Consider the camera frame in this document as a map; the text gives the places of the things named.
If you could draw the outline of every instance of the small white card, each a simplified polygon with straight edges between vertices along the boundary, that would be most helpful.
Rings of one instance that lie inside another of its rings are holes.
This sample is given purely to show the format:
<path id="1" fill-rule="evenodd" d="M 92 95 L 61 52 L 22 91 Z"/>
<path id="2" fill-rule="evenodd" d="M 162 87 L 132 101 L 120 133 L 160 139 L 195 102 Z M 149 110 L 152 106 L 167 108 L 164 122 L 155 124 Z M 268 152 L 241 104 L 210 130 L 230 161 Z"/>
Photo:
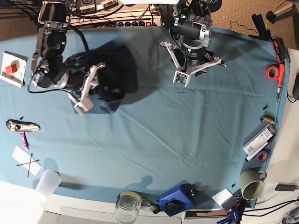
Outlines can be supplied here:
<path id="1" fill-rule="evenodd" d="M 17 71 L 8 75 L 6 73 L 6 67 L 11 64 L 16 64 Z M 0 79 L 21 88 L 23 86 L 26 66 L 27 62 L 25 60 L 4 52 Z"/>
<path id="2" fill-rule="evenodd" d="M 225 203 L 232 195 L 227 188 L 220 191 L 218 194 L 214 195 L 212 198 L 216 203 L 222 207 L 221 205 Z"/>
<path id="3" fill-rule="evenodd" d="M 24 152 L 20 147 L 15 146 L 14 152 L 12 154 L 12 157 L 17 160 L 20 164 L 24 164 L 27 162 L 30 162 L 30 157 L 26 152 Z M 25 169 L 29 169 L 29 163 L 23 165 Z M 41 169 L 41 165 L 39 165 L 37 162 L 32 162 L 30 164 L 30 173 L 32 173 L 34 176 L 38 173 L 38 171 Z"/>

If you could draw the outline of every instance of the purple tape roll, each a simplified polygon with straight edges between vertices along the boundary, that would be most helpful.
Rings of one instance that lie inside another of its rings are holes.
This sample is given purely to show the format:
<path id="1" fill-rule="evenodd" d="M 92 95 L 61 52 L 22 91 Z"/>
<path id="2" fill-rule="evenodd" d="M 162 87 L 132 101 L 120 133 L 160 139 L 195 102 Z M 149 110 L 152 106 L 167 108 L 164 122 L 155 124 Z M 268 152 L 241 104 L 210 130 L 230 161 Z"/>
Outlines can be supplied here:
<path id="1" fill-rule="evenodd" d="M 254 157 L 258 162 L 264 162 L 268 158 L 268 153 L 266 151 L 261 151 Z"/>

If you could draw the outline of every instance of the wooden block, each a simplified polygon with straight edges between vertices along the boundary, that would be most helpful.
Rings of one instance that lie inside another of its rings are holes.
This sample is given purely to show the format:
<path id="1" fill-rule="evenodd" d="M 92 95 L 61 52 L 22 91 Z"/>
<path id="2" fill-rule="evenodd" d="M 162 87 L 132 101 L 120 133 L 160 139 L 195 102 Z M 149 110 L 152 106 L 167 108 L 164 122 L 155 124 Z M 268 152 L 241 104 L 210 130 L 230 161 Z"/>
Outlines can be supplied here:
<path id="1" fill-rule="evenodd" d="M 11 65 L 7 66 L 5 69 L 6 69 L 6 73 L 8 75 L 10 75 L 10 74 L 17 71 L 17 65 L 16 64 L 11 64 Z"/>

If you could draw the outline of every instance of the dark blue fabric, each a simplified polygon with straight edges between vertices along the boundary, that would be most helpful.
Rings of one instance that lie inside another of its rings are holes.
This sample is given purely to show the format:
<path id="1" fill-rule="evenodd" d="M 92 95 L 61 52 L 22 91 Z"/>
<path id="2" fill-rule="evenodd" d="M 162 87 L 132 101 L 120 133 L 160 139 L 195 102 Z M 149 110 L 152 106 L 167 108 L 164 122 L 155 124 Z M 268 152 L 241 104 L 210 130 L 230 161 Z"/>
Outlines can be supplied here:
<path id="1" fill-rule="evenodd" d="M 198 193 L 197 207 L 218 208 L 212 195 L 224 188 L 237 191 L 242 169 L 259 168 L 255 161 L 245 162 L 242 146 L 265 126 L 262 115 L 276 117 L 280 127 L 290 69 L 287 61 L 277 104 L 277 82 L 264 74 L 277 62 L 271 42 L 214 28 L 208 50 L 228 67 L 211 67 L 185 88 L 172 83 L 175 66 L 167 49 L 159 47 L 170 37 L 159 27 L 84 34 L 90 49 L 112 40 L 128 46 L 137 65 L 138 92 L 126 95 L 114 114 L 79 116 L 63 92 L 29 94 L 26 87 L 0 81 L 1 181 L 34 188 L 42 170 L 53 169 L 62 179 L 55 194 L 111 203 L 124 190 L 153 200 L 178 184 L 197 182 L 204 190 Z M 2 51 L 29 57 L 26 83 L 35 45 L 36 36 L 0 42 Z M 79 36 L 68 32 L 64 58 L 83 51 Z M 21 138 L 4 124 L 21 116 L 41 127 L 26 135 L 28 153 L 42 165 L 35 177 L 27 178 L 11 157 L 15 145 L 22 146 Z"/>

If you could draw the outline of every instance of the beige mug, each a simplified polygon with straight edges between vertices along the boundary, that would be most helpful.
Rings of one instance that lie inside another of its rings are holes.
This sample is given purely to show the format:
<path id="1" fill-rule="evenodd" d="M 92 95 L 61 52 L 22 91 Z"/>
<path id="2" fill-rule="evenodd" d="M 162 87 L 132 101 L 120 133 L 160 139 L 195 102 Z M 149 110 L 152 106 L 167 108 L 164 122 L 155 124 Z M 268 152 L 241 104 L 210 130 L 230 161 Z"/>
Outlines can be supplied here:
<path id="1" fill-rule="evenodd" d="M 264 170 L 260 172 L 254 172 L 251 169 L 245 170 L 240 175 L 240 188 L 243 197 L 246 200 L 257 199 L 265 191 L 266 185 L 263 182 L 267 177 L 267 173 Z"/>

